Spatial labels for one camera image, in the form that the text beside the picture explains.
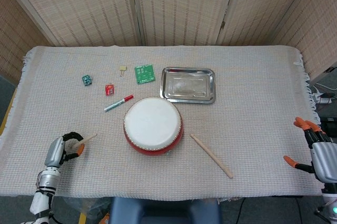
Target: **drumhead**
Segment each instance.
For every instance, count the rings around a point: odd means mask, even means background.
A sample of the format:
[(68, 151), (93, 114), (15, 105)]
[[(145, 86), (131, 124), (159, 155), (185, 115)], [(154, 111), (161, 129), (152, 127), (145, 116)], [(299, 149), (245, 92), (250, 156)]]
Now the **drumhead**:
[(178, 136), (181, 118), (171, 102), (162, 98), (145, 98), (127, 112), (124, 129), (137, 147), (158, 150), (170, 145)]

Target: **white tablecloth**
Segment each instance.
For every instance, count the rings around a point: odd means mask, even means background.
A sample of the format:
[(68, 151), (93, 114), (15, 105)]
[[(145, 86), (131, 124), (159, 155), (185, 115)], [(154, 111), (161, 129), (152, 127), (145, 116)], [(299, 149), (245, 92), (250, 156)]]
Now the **white tablecloth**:
[[(137, 85), (134, 67), (153, 64), (156, 81)], [(120, 77), (119, 66), (127, 71)], [(175, 104), (185, 128), (168, 155), (149, 157), (124, 139), (126, 111), (145, 97), (159, 97), (167, 66), (210, 68), (216, 101)], [(89, 74), (93, 84), (84, 86)], [(318, 195), (313, 175), (292, 169), (289, 155), (309, 164), (295, 116), (318, 123), (298, 50), (286, 46), (36, 47), (25, 67), (1, 136), (0, 195), (32, 195), (50, 143), (76, 131), (98, 136), (65, 163), (57, 194), (161, 200), (209, 197)], [(105, 96), (104, 87), (115, 85)], [(107, 105), (134, 99), (104, 112)], [(230, 168), (230, 179), (189, 137), (195, 133)]]

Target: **orange fingertip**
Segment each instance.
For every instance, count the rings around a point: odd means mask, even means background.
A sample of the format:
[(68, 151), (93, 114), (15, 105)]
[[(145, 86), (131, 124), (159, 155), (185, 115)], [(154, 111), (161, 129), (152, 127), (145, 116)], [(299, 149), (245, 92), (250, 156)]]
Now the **orange fingertip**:
[(294, 125), (301, 128), (301, 125), (297, 123), (297, 121), (294, 121)]
[(295, 118), (295, 121), (298, 125), (300, 125), (300, 127), (303, 129), (303, 130), (307, 130), (307, 129), (310, 129), (310, 126), (305, 123), (305, 121), (301, 118), (301, 117), (296, 117)]
[(305, 123), (307, 123), (314, 132), (318, 132), (318, 131), (322, 131), (321, 128), (319, 126), (317, 126), (315, 123), (312, 123), (309, 120), (306, 120)]
[(76, 152), (76, 153), (78, 154), (78, 156), (80, 156), (80, 155), (82, 154), (83, 149), (84, 149), (84, 144), (81, 144), (81, 145), (79, 146), (77, 152)]
[(296, 165), (298, 165), (299, 163), (294, 161), (293, 159), (291, 159), (288, 156), (283, 156), (283, 159), (288, 163), (288, 165), (290, 165), (291, 167), (295, 168)]

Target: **small yellow object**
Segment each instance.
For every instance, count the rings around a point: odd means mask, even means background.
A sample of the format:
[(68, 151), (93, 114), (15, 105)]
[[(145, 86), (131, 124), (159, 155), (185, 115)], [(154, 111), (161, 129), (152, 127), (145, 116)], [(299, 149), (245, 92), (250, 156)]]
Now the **small yellow object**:
[(15, 91), (13, 93), (11, 102), (9, 103), (9, 106), (7, 107), (7, 111), (6, 111), (5, 117), (4, 117), (4, 119), (3, 119), (2, 123), (1, 123), (1, 126), (0, 126), (0, 135), (3, 133), (3, 131), (5, 129), (7, 118), (8, 118), (8, 114), (9, 114), (10, 109), (12, 108), (12, 104), (13, 104), (13, 100), (14, 100), (15, 95), (16, 95), (16, 89), (15, 89)]
[(85, 224), (86, 222), (86, 215), (84, 213), (81, 213), (80, 219), (78, 220), (78, 224)]
[(109, 218), (110, 218), (110, 214), (107, 213), (104, 218), (98, 223), (98, 224), (108, 224), (109, 223)]
[(121, 65), (120, 66), (120, 71), (121, 71), (121, 77), (124, 76), (124, 72), (126, 71), (126, 66), (125, 65)]

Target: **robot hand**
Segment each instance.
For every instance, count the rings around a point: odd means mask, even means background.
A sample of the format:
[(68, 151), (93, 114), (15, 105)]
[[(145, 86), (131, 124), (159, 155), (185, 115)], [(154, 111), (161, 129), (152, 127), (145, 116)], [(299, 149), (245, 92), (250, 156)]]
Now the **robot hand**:
[(60, 177), (58, 169), (65, 161), (79, 157), (84, 149), (84, 144), (81, 144), (76, 153), (67, 154), (65, 151), (65, 142), (70, 139), (81, 141), (83, 137), (76, 132), (70, 132), (69, 134), (56, 138), (52, 142), (44, 162), (47, 168), (37, 175), (37, 190), (30, 208), (31, 213), (35, 216), (35, 221), (24, 222), (22, 224), (48, 224), (50, 218), (55, 220), (53, 212), (51, 211), (51, 205)]
[[(325, 204), (318, 207), (315, 215), (329, 223), (337, 224), (337, 144), (311, 121), (296, 117), (294, 125), (302, 128), (311, 154), (311, 165), (299, 164), (288, 156), (284, 160), (293, 168), (315, 174), (316, 179), (324, 183), (322, 189)], [(329, 220), (320, 214), (329, 207)]]

